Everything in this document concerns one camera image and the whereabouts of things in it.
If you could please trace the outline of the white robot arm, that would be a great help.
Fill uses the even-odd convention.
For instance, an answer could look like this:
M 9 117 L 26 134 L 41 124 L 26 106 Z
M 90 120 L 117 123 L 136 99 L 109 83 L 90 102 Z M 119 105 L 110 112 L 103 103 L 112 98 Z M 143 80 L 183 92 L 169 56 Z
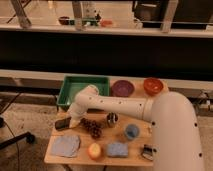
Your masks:
M 75 127 L 88 109 L 100 109 L 152 124 L 153 171 L 205 171 L 197 118 L 182 94 L 166 92 L 155 98 L 100 96 L 89 85 L 79 91 L 68 109 Z

